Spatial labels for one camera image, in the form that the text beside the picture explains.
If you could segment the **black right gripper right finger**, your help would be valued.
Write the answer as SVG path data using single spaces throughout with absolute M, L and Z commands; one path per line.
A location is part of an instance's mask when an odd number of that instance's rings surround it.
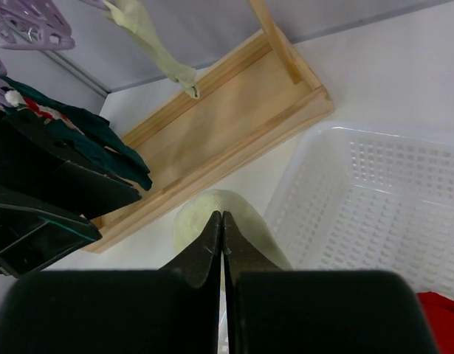
M 436 353 L 418 299 L 382 270 L 285 271 L 222 216 L 232 353 Z

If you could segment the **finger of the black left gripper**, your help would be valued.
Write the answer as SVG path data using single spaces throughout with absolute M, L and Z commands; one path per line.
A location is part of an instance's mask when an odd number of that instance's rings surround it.
M 87 219 L 0 185 L 0 270 L 20 278 L 101 239 Z
M 88 219 L 141 199 L 135 186 L 89 162 L 28 110 L 0 116 L 0 185 Z

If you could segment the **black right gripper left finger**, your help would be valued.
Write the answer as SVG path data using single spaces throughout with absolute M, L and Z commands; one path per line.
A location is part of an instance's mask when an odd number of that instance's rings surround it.
M 157 270 L 42 271 L 0 310 L 0 353 L 215 353 L 221 214 Z

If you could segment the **green christmas sock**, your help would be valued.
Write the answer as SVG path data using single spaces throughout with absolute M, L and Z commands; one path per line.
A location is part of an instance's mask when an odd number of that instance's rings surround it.
M 151 189 L 150 170 L 145 161 L 113 132 L 107 120 L 85 108 L 53 100 L 9 77 L 1 79 L 10 87 L 5 100 L 11 107 L 6 112 L 29 109 L 49 131 L 70 144 L 92 164 L 133 181 L 146 191 Z

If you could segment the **purple round clip hanger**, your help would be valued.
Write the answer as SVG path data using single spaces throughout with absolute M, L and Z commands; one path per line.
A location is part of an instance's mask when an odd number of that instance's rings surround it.
M 74 48 L 54 1 L 0 1 L 0 76 L 97 113 L 107 91 L 65 56 Z

